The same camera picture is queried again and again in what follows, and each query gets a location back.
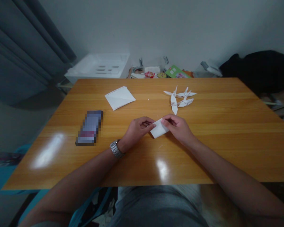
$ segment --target wristwatch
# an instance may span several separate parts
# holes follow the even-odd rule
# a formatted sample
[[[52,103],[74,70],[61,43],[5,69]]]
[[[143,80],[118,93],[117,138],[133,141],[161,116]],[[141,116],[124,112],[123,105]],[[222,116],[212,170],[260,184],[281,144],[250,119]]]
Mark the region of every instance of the wristwatch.
[[[114,142],[112,142],[110,144],[110,148],[111,151],[113,152],[113,154],[117,157],[117,158],[122,158],[125,154],[123,154],[121,151],[119,151],[118,147],[117,147],[117,143],[119,142],[120,139],[115,140]]]

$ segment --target green box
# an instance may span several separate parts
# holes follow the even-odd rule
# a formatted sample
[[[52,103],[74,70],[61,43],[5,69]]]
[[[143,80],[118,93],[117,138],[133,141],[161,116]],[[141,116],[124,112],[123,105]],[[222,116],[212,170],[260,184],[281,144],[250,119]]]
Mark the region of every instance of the green box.
[[[185,72],[183,72],[175,65],[172,65],[165,73],[170,78],[189,78],[189,76]]]

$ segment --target square paper sheet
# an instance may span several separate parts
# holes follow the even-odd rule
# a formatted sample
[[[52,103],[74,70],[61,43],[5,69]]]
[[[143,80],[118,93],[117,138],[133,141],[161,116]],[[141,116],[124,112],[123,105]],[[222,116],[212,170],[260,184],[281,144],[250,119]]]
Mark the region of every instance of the square paper sheet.
[[[109,102],[113,111],[130,102],[136,101],[136,99],[125,86],[118,88],[117,90],[114,90],[111,93],[108,93],[107,95],[105,95],[105,98]]]
[[[169,131],[168,128],[166,128],[162,123],[161,123],[161,120],[157,120],[154,124],[156,125],[156,127],[151,130],[151,134],[152,136],[156,139],[158,138],[159,136],[162,136],[163,134],[165,134],[166,132]]]

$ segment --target paper crane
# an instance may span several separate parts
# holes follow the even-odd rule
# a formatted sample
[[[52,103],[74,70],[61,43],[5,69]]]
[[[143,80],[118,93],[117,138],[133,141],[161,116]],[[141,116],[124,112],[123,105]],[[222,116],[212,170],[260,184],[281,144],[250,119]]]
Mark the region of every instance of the paper crane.
[[[187,92],[187,90],[188,90],[188,87],[186,88],[186,90],[183,93],[179,93],[178,96],[184,97],[188,94],[187,97],[190,97],[190,96],[193,96],[193,95],[196,94],[196,93],[191,92],[191,90],[190,90],[190,92]]]
[[[190,92],[188,92],[184,96],[184,99],[182,101],[177,103],[178,107],[188,106],[189,104],[191,104],[193,102],[193,99],[187,99],[187,97],[189,96]]]
[[[177,94],[177,88],[178,88],[178,86],[176,86],[176,90],[173,93],[171,93],[169,91],[164,91],[164,93],[171,96],[171,98],[170,98],[171,109],[172,109],[172,111],[175,115],[177,115],[178,107],[188,106],[189,104],[191,104],[193,102],[193,99],[187,99],[187,97],[190,97],[190,96],[193,96],[193,95],[196,94],[196,93],[191,92],[191,90],[189,92],[187,92],[188,87],[186,88],[186,90],[183,93]],[[184,99],[177,103],[176,97],[177,98],[184,98]]]

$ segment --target pixelated phone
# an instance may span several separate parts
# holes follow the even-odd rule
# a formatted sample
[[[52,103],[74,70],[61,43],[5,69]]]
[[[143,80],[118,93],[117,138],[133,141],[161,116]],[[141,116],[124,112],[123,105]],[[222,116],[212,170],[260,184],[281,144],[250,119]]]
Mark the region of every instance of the pixelated phone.
[[[88,111],[85,120],[81,126],[81,130],[78,132],[76,138],[76,145],[95,145],[101,123],[103,120],[103,111]]]

